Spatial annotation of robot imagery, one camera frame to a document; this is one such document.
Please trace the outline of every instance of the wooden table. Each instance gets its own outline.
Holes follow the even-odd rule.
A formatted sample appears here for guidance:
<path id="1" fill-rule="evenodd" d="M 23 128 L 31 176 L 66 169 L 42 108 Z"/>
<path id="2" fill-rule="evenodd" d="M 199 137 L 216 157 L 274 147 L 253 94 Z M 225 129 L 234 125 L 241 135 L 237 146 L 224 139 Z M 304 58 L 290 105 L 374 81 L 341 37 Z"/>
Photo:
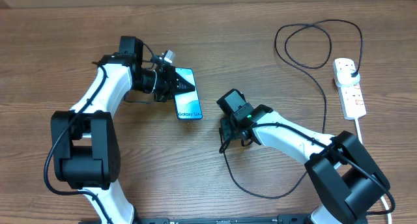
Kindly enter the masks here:
<path id="1" fill-rule="evenodd" d="M 338 18 L 364 33 L 362 91 L 368 114 L 360 119 L 364 144 L 391 183 L 395 223 L 417 214 L 417 3 L 415 1 L 271 3 L 199 6 L 0 10 L 0 223 L 77 223 L 96 218 L 84 197 L 49 192 L 42 168 L 51 148 L 50 117 L 66 111 L 89 88 L 103 55 L 132 35 L 155 53 L 171 49 L 176 65 L 193 68 L 204 119 L 179 122 L 173 102 L 127 104 L 114 118 L 122 155 L 119 180 L 141 217 L 247 217 L 310 212 L 319 198 L 309 180 L 277 201 L 251 197 L 231 181 L 218 154 L 216 100 L 232 88 L 252 105 L 320 131 L 323 98 L 303 73 L 274 53 L 273 38 L 288 23 Z M 330 62 L 311 74 L 328 98 L 326 132 L 355 132 L 343 120 L 331 62 L 359 55 L 354 27 L 323 24 L 333 41 Z M 292 30 L 278 38 L 280 51 Z M 303 63 L 321 63 L 328 41 L 319 31 L 296 35 L 289 51 Z M 133 94 L 130 98 L 150 96 Z M 262 146 L 227 151 L 236 179 L 264 195 L 289 190 L 303 165 Z M 50 168 L 52 184 L 59 189 Z M 377 203 L 374 208 L 381 209 Z M 383 223 L 385 217 L 370 217 Z"/>

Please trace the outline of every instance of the phone screen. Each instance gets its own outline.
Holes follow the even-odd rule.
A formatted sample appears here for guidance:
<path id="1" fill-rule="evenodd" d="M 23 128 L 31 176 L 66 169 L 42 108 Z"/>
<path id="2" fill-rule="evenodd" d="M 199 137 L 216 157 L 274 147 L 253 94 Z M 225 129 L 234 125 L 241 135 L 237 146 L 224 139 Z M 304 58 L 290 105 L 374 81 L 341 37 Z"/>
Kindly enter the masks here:
<path id="1" fill-rule="evenodd" d="M 179 120 L 198 120 L 203 118 L 194 73 L 191 68 L 175 68 L 177 74 L 195 86 L 195 91 L 174 96 L 175 109 Z"/>

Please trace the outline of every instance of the robotic hand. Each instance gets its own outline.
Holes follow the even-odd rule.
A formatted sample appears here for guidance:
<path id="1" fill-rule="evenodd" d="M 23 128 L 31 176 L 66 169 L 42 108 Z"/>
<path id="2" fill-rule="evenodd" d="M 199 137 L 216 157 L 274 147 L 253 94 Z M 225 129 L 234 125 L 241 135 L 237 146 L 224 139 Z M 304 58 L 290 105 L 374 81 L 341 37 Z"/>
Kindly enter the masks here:
<path id="1" fill-rule="evenodd" d="M 176 94 L 195 91 L 172 66 L 172 51 L 157 57 L 149 49 L 157 67 L 143 69 L 144 45 L 147 47 L 135 37 L 122 36 L 119 52 L 95 63 L 98 75 L 85 96 L 70 111 L 56 111 L 51 118 L 53 146 L 44 167 L 45 184 L 58 195 L 85 195 L 101 219 L 94 223 L 139 223 L 117 180 L 121 156 L 113 117 L 123 96 L 135 90 L 153 93 L 156 102 L 165 102 Z M 91 138 L 92 146 L 74 147 L 72 141 L 81 138 Z M 58 180 L 78 191 L 57 191 L 51 186 L 48 167 L 52 156 Z"/>
<path id="2" fill-rule="evenodd" d="M 276 148 L 304 164 L 323 204 L 300 223 L 366 223 L 367 214 L 394 210 L 390 184 L 357 136 L 342 132 L 334 137 L 307 130 L 265 105 L 254 109 L 236 89 L 217 104 L 226 114 L 220 120 L 224 139 L 220 153 L 232 140 L 241 138 Z M 347 163 L 352 168 L 340 177 L 336 169 Z M 367 212 L 384 194 L 390 198 L 391 209 Z"/>

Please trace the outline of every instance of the smartphone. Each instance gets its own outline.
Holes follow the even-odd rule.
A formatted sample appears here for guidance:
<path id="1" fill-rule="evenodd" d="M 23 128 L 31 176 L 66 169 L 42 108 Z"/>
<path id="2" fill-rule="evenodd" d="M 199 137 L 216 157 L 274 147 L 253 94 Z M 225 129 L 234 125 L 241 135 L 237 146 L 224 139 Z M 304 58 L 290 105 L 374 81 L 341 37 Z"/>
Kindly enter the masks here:
<path id="1" fill-rule="evenodd" d="M 178 75 L 194 85 L 195 90 L 184 94 L 174 95 L 175 109 L 179 120 L 199 120 L 203 118 L 194 73 L 191 68 L 175 68 Z"/>

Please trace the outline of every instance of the white power strip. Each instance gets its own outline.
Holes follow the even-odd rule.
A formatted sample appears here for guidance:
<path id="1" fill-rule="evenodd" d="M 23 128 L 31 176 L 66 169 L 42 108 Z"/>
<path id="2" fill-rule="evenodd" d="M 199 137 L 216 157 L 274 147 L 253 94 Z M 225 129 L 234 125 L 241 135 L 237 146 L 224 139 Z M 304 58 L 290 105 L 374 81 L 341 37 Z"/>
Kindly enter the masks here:
<path id="1" fill-rule="evenodd" d="M 343 116 L 347 120 L 354 120 L 359 141 L 363 144 L 358 119 L 366 115 L 366 109 L 359 86 L 360 76 L 359 74 L 356 77 L 351 76 L 355 70 L 354 62 L 351 59 L 338 58 L 333 62 L 334 81 L 338 86 Z M 388 210 L 388 204 L 383 196 L 381 201 L 385 209 Z M 391 214 L 387 214 L 387 219 L 388 224 L 392 224 Z"/>

